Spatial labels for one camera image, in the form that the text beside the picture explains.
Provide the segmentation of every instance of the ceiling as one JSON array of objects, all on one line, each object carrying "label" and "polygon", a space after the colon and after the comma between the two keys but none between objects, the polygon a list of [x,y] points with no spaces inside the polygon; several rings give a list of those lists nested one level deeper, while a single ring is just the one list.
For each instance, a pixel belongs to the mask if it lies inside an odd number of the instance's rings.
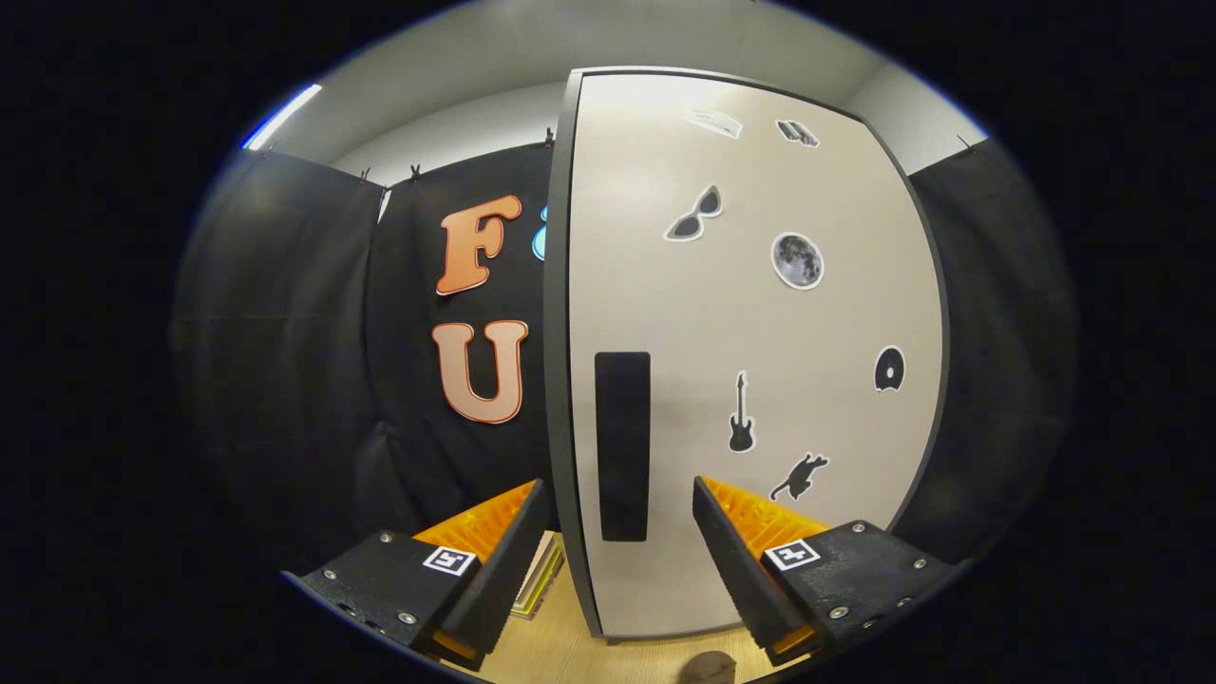
[{"label": "ceiling", "polygon": [[420,117],[597,66],[724,72],[843,105],[886,63],[798,12],[751,0],[479,0],[322,75],[275,150],[331,164]]}]

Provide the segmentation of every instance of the sunglasses sticker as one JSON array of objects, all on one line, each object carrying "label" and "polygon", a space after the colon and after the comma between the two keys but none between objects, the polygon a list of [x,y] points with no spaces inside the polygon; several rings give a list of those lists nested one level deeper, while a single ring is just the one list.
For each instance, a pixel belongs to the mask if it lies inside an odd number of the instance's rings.
[{"label": "sunglasses sticker", "polygon": [[806,147],[818,147],[820,139],[806,130],[806,127],[792,120],[777,122],[777,130],[790,142],[801,142]]},{"label": "sunglasses sticker", "polygon": [[702,219],[714,218],[722,213],[722,197],[717,192],[716,185],[710,185],[700,194],[692,212],[677,218],[671,228],[663,235],[669,242],[692,242],[705,232]]},{"label": "sunglasses sticker", "polygon": [[691,110],[683,118],[693,125],[704,128],[705,130],[711,130],[733,140],[738,140],[739,135],[743,134],[743,124],[734,120],[728,114],[714,110]]}]

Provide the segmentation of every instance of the sticker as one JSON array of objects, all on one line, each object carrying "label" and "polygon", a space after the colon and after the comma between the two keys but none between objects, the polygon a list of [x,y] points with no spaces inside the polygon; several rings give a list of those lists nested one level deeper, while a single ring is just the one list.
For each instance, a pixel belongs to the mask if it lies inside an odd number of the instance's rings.
[{"label": "sticker", "polygon": [[823,280],[823,254],[800,232],[782,232],[772,241],[772,268],[786,285],[811,290]]},{"label": "sticker", "polygon": [[777,568],[782,572],[820,560],[820,555],[804,539],[790,542],[789,544],[782,544],[781,546],[773,546],[772,549],[766,550],[765,555],[769,556],[769,560],[776,564]]},{"label": "sticker", "polygon": [[739,377],[734,382],[734,387],[738,391],[738,410],[731,414],[731,442],[728,447],[736,454],[745,454],[756,445],[755,434],[751,433],[751,428],[755,427],[755,419],[749,416],[743,408],[744,389],[748,387],[748,371],[739,371]]},{"label": "sticker", "polygon": [[669,242],[691,242],[705,232],[705,226],[700,219],[714,218],[722,213],[722,197],[717,192],[716,185],[710,185],[700,194],[700,198],[692,206],[692,212],[680,217],[671,228],[663,235]]},{"label": "sticker", "polygon": [[548,228],[548,225],[547,225],[548,224],[548,204],[545,204],[545,208],[540,211],[540,220],[544,222],[546,225],[540,226],[540,230],[537,230],[536,235],[533,236],[533,254],[537,259],[540,259],[540,260],[544,262],[545,260],[545,229]]},{"label": "sticker", "polygon": [[435,549],[427,560],[422,561],[422,565],[429,567],[430,570],[438,570],[439,572],[446,572],[447,574],[455,574],[460,577],[465,574],[468,570],[468,564],[473,562],[475,554],[468,551],[458,551],[456,549],[449,549],[447,546],[439,546]]},{"label": "sticker", "polygon": [[779,120],[777,122],[777,130],[790,142],[801,142],[805,147],[820,146],[820,139],[815,138],[814,133],[806,130],[806,127],[798,122]]},{"label": "sticker", "polygon": [[447,404],[468,420],[497,425],[516,417],[523,405],[519,343],[528,337],[528,324],[496,320],[486,324],[484,332],[494,344],[495,376],[499,380],[499,393],[490,399],[477,396],[468,381],[468,343],[473,340],[473,326],[441,323],[430,330],[430,338],[439,348],[439,381]]},{"label": "sticker", "polygon": [[788,487],[789,497],[796,501],[804,492],[815,484],[811,482],[811,472],[815,471],[815,469],[823,467],[826,465],[828,465],[828,459],[824,459],[823,454],[820,454],[815,456],[815,460],[811,460],[811,453],[807,452],[803,460],[794,464],[794,467],[789,471],[789,477],[787,477],[784,482],[778,484],[777,488],[769,494],[769,500],[776,501],[777,493]]},{"label": "sticker", "polygon": [[734,140],[743,134],[743,124],[714,110],[692,110],[685,114],[685,120]]},{"label": "sticker", "polygon": [[[435,284],[435,293],[455,295],[483,285],[490,279],[490,269],[478,263],[478,253],[486,259],[499,256],[502,250],[502,219],[514,220],[523,212],[523,204],[514,195],[447,214],[439,223],[447,231],[444,256],[444,274]],[[478,223],[485,219],[485,225]]]},{"label": "sticker", "polygon": [[874,361],[874,389],[899,392],[901,385],[903,385],[903,351],[894,344],[883,347],[878,353],[878,360]]}]

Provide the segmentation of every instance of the book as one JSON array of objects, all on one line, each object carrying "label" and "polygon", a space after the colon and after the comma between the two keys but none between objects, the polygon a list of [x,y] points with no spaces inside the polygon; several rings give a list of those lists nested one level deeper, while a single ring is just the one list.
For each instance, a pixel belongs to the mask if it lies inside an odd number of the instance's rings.
[{"label": "book", "polygon": [[552,531],[546,531],[536,545],[536,554],[533,556],[528,574],[524,577],[519,594],[516,595],[514,605],[511,606],[511,615],[531,619],[540,606],[540,600],[545,590],[552,583],[562,565],[563,553],[561,538]]}]

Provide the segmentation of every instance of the white door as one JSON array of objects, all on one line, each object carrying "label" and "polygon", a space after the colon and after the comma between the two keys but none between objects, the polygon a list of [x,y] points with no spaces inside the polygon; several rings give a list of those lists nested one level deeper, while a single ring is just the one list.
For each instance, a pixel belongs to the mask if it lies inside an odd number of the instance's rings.
[{"label": "white door", "polygon": [[[715,191],[716,206],[706,198]],[[584,77],[570,183],[570,394],[606,635],[739,622],[692,517],[697,475],[828,526],[891,525],[929,447],[942,379],[941,290],[925,231],[893,159],[858,120],[706,78]],[[603,352],[649,354],[644,542],[604,540],[601,529]]]}]

